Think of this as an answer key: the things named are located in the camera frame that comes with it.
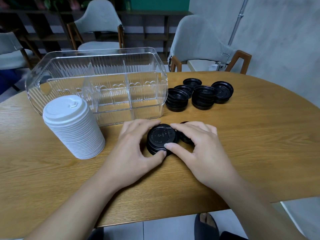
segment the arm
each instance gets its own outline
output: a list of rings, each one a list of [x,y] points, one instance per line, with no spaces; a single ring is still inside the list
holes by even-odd
[[[163,161],[165,151],[146,158],[139,146],[147,130],[159,123],[158,120],[125,122],[118,143],[102,167],[25,240],[87,239],[114,193],[133,184]]]
[[[238,175],[215,127],[198,121],[171,126],[189,137],[195,147],[193,153],[175,143],[166,144],[166,149],[180,157],[201,183],[226,201],[249,239],[306,239],[266,197]]]

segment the green wall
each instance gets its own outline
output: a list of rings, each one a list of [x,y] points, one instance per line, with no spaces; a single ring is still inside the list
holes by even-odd
[[[190,0],[131,0],[132,10],[188,11]]]

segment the hand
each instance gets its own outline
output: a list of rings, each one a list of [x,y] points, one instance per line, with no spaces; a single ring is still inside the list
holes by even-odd
[[[159,151],[152,157],[144,157],[140,141],[149,128],[160,124],[160,120],[134,120],[125,122],[118,143],[107,157],[101,170],[116,184],[116,189],[133,184],[144,174],[162,163],[166,151]]]
[[[219,141],[216,127],[198,121],[171,127],[193,141],[194,151],[190,153],[176,143],[167,143],[165,148],[180,157],[201,183],[217,190],[238,175]]]

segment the wood grain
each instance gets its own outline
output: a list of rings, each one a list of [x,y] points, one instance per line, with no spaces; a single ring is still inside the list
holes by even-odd
[[[169,87],[186,78],[204,85],[227,81],[234,94],[226,104],[202,111],[164,109],[163,123],[203,121],[218,128],[234,167],[270,193],[270,202],[320,194],[320,110],[276,84],[232,72],[169,72]],[[26,236],[66,201],[106,159],[121,125],[103,127],[105,149],[78,160],[46,127],[25,92],[0,104],[0,239]],[[191,150],[189,145],[180,145]],[[144,155],[150,155],[146,149]],[[119,192],[98,226],[227,209],[176,156]]]

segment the forearm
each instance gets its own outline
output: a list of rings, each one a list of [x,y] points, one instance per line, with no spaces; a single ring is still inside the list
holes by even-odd
[[[112,179],[98,171],[25,240],[87,239],[116,191]]]
[[[306,239],[250,183],[236,175],[216,192],[238,217],[249,239]]]

